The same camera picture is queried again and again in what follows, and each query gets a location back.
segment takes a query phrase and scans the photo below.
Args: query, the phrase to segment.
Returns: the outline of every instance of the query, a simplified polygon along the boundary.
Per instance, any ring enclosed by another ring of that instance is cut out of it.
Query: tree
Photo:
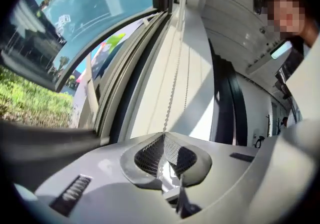
[[[70,61],[69,57],[62,56],[60,57],[60,65],[58,68],[58,72],[61,71],[61,69]]]
[[[69,87],[73,87],[75,85],[75,82],[76,82],[76,77],[74,75],[71,75],[68,79],[68,81],[66,82],[66,84],[69,86]]]
[[[110,49],[109,49],[109,53],[112,52],[112,50],[118,45],[118,43],[120,42],[120,40],[125,36],[125,33],[120,33],[119,35],[112,35],[110,36],[107,41],[106,44],[110,44]]]

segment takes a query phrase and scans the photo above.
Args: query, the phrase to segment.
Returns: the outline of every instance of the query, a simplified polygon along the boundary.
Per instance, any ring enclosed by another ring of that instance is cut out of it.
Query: white plastic panel
[[[280,38],[265,16],[254,14],[253,0],[206,0],[201,16],[216,54],[271,93],[275,72],[285,58],[267,62],[252,76],[246,74],[247,67],[260,60]]]
[[[175,21],[145,77],[127,139],[163,130],[210,139],[214,73],[207,34],[195,10],[186,8],[182,33]]]
[[[305,60],[286,83],[304,119],[320,118],[319,51],[320,37],[318,36]]]

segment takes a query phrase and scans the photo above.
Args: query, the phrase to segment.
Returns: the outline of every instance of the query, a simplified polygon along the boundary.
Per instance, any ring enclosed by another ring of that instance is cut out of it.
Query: window seal
[[[101,94],[101,99],[99,103],[99,110],[97,113],[97,117],[94,124],[94,129],[96,130],[99,137],[108,136],[108,133],[111,129],[112,122],[108,124],[108,127],[105,127],[106,119],[113,118],[116,114],[116,110],[118,108],[118,104],[120,102],[121,97],[117,98],[115,102],[115,93],[119,89],[119,84],[122,83],[124,78],[129,78],[130,72],[127,71],[128,66],[135,61],[138,61],[139,55],[136,55],[137,50],[142,47],[143,44],[147,44],[155,33],[155,30],[160,26],[163,19],[167,16],[167,12],[159,13],[148,26],[145,27],[141,35],[134,41],[132,46],[128,48],[126,53],[124,53],[124,59],[121,64],[117,67],[117,71],[115,72],[112,81],[108,87],[105,87],[105,92]]]
[[[145,16],[151,15],[156,13],[158,10],[156,8],[150,8],[148,10],[139,12],[137,14],[134,14],[115,25],[109,27],[102,33],[100,33],[97,37],[95,37],[91,42],[89,42],[68,64],[68,66],[64,69],[62,75],[58,79],[58,81],[55,84],[55,91],[60,92],[65,85],[66,81],[68,80],[70,74],[76,69],[76,67],[84,60],[84,58],[92,51],[94,48],[100,44],[102,41],[104,41],[106,38],[110,37],[114,33],[116,33],[121,28],[125,27],[126,25],[139,20],[140,18],[143,18]]]
[[[144,26],[141,25],[133,32],[132,35],[130,35],[130,37],[123,43],[121,48],[118,50],[118,52],[116,53],[116,55],[114,56],[114,58],[112,59],[110,64],[108,65],[108,67],[104,71],[102,77],[100,79],[96,78],[93,81],[95,93],[96,94],[98,93],[98,95],[99,95],[99,99],[98,99],[99,105],[102,101],[102,96],[105,95],[106,91],[108,90],[108,88],[111,84],[112,78],[114,77],[117,68],[119,67],[123,58],[125,57],[125,53],[126,53],[127,49],[129,49],[132,46],[132,44],[140,36],[140,34],[143,32],[143,30],[144,30]],[[83,109],[80,114],[79,124],[87,124],[88,123],[88,120],[89,120],[88,114],[84,112],[86,105],[89,105],[88,99],[86,99],[84,102]]]
[[[133,117],[134,108],[146,73],[150,68],[157,50],[161,47],[165,39],[172,18],[173,15],[167,15],[161,25],[156,29],[156,32],[148,42],[130,76],[113,119],[109,134],[110,143],[122,142],[126,139],[130,120]]]

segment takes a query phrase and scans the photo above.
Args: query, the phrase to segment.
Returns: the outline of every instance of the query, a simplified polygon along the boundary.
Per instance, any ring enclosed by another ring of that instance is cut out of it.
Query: gray trim
[[[132,90],[130,91],[129,88],[126,88],[126,91],[124,92],[125,96],[128,98],[129,102],[120,102],[121,108],[118,108],[117,112],[122,112],[124,114],[123,118],[118,116],[118,119],[116,123],[114,122],[112,125],[110,136],[112,137],[112,141],[121,142],[126,139],[128,127],[130,120],[133,115],[133,111],[135,108],[135,105],[137,103],[137,99],[140,93],[140,90],[142,88],[142,84],[144,81],[144,78],[146,76],[146,73],[149,69],[150,63],[152,62],[152,59],[159,48],[159,46],[163,43],[164,36],[166,35],[169,24],[173,16],[167,16],[167,18],[163,21],[162,25],[159,27],[158,32],[156,32],[150,42],[148,43],[148,46],[145,48],[144,53],[142,54],[139,62],[141,62],[141,59],[143,59],[143,55],[148,55],[147,59],[143,64],[137,64],[135,69],[139,69],[139,65],[143,65],[143,68],[141,71],[139,71],[139,75],[137,80],[135,80],[132,76],[130,78],[130,86],[132,87]]]
[[[76,69],[76,67],[82,62],[82,60],[102,41],[106,38],[120,30],[121,28],[125,27],[126,25],[143,18],[145,16],[154,14],[157,12],[156,8],[151,8],[146,11],[134,14],[115,25],[109,27],[102,33],[100,33],[97,37],[95,37],[92,41],[90,41],[68,64],[68,66],[64,69],[62,75],[60,76],[59,80],[55,84],[55,91],[60,92],[63,88],[64,84],[66,83],[67,79],[69,78],[70,74]]]
[[[110,86],[106,88],[106,93],[101,95],[100,108],[94,126],[99,136],[106,137],[109,135],[118,104],[121,100],[121,95],[131,76],[134,66],[139,60],[148,41],[160,26],[166,15],[167,13],[164,12],[159,13],[159,15],[144,29],[132,46],[127,49],[120,66],[117,68],[117,71],[110,82]]]
[[[253,80],[249,79],[248,77],[242,75],[241,73],[239,73],[239,72],[237,72],[237,71],[236,71],[236,73],[237,73],[238,75],[240,75],[242,78],[248,80],[248,81],[249,81],[250,83],[252,83],[253,85],[255,85],[255,86],[257,86],[258,88],[262,89],[264,92],[268,93],[274,100],[277,101],[278,104],[280,104],[280,105],[287,111],[287,109],[285,108],[285,106],[284,106],[282,103],[280,103],[279,100],[277,100],[273,95],[271,95],[268,91],[266,91],[266,90],[265,90],[263,87],[261,87],[259,84],[255,83]]]
[[[125,40],[122,45],[119,47],[118,51],[116,53],[111,53],[111,55],[108,56],[108,58],[112,57],[114,54],[114,57],[110,61],[110,63],[107,66],[107,69],[104,70],[102,77],[98,77],[93,81],[94,89],[98,97],[98,102],[101,103],[101,96],[104,95],[111,83],[111,80],[117,70],[117,67],[121,64],[124,54],[126,53],[127,49],[130,48],[132,43],[136,40],[136,38],[142,33],[144,30],[144,25],[139,26],[130,36],[127,40]],[[83,127],[84,125],[90,124],[91,126],[94,125],[95,120],[92,120],[89,117],[90,109],[89,109],[89,102],[86,98],[83,109],[81,111],[80,119],[79,119],[79,127]]]
[[[124,44],[121,46],[119,53],[114,57],[112,62],[110,63],[107,71],[103,74],[101,80],[100,80],[100,85],[102,86],[100,89],[100,99],[99,99],[99,106],[102,105],[102,102],[104,100],[104,96],[107,94],[108,90],[111,88],[111,83],[113,81],[113,78],[115,77],[117,70],[121,66],[122,62],[124,61],[126,54],[129,49],[132,48],[134,43],[137,41],[139,36],[142,34],[144,31],[145,26],[142,25],[140,26],[135,32],[129,37],[128,40],[124,42]],[[98,110],[97,117],[95,120],[95,123],[102,118],[103,112]]]

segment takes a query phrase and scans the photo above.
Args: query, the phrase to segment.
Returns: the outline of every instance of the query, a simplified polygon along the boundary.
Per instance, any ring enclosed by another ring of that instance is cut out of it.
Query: window frame
[[[136,54],[140,51],[139,48],[141,45],[146,45],[150,41],[152,35],[167,15],[168,12],[164,11],[156,15],[149,25],[135,38],[135,41],[132,42],[127,49],[124,49],[122,53],[124,57],[115,69],[113,76],[109,78],[109,83],[104,86],[99,100],[99,109],[94,123],[94,130],[99,137],[107,137],[110,134],[110,129],[121,100],[121,97],[115,98],[115,95],[119,94],[119,90],[120,92],[122,91],[122,96],[129,77],[132,74],[128,66],[131,65],[130,63],[137,63],[142,54],[141,52]]]
[[[122,27],[151,14],[155,14],[160,11],[172,10],[172,0],[153,0],[153,7],[148,8],[145,11],[134,14],[126,19],[123,19],[116,23],[115,25],[109,27],[105,31],[97,35],[92,41],[90,41],[85,47],[82,48],[80,52],[69,62],[66,68],[63,70],[61,76],[56,82],[51,82],[49,79],[41,77],[29,69],[25,68],[24,64],[17,63],[11,60],[6,54],[1,52],[0,55],[0,65],[10,69],[19,76],[34,82],[35,84],[42,86],[54,92],[60,92],[67,82],[69,76],[76,69],[76,67],[84,60],[84,58],[103,40],[117,32]]]

